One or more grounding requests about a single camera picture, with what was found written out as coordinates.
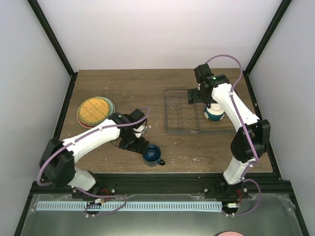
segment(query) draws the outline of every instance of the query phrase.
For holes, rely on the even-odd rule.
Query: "dark blue cup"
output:
[[[149,145],[147,152],[143,155],[143,160],[148,166],[165,165],[161,159],[161,149],[156,145]]]

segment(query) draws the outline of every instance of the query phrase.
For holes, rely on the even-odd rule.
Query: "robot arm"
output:
[[[39,165],[42,166],[47,159],[58,149],[69,145],[56,158],[54,158],[45,168],[44,173],[55,187],[66,185],[81,188],[85,191],[98,192],[99,185],[93,174],[76,168],[74,164],[85,154],[99,147],[100,145],[121,138],[119,148],[144,154],[149,145],[143,137],[140,137],[146,129],[142,125],[144,121],[133,126],[108,127],[136,122],[144,117],[144,114],[136,109],[130,115],[114,113],[98,126],[75,137],[59,141],[51,139],[44,151]]]
[[[223,176],[227,184],[237,184],[244,179],[244,175],[252,167],[255,158],[230,97],[230,81],[225,75],[214,75],[208,64],[198,66],[194,69],[194,73],[199,86],[198,89],[188,91],[189,103],[204,102],[207,108],[210,108],[213,103],[218,103],[224,109],[236,130],[236,135],[231,143],[233,157]],[[266,152],[269,143],[270,123],[267,120],[259,120],[259,117],[246,107],[235,91],[233,91],[233,98],[257,155],[261,157]]]

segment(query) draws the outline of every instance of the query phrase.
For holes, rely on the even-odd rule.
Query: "wire dish rack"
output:
[[[210,121],[203,115],[205,104],[188,104],[188,89],[164,91],[164,127],[169,134],[206,134],[235,132],[227,115],[220,121]]]

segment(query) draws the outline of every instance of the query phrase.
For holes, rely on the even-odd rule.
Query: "perforated metal strip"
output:
[[[123,202],[106,202],[101,206],[92,206],[89,211],[112,211]],[[37,202],[36,210],[83,211],[86,202]],[[221,202],[127,202],[120,211],[207,211],[220,212]]]

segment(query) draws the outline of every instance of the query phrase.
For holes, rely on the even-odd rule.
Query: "mug handle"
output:
[[[165,165],[165,161],[163,161],[163,160],[161,159],[160,161],[158,161],[158,164],[159,164],[160,166],[164,166],[164,165]]]

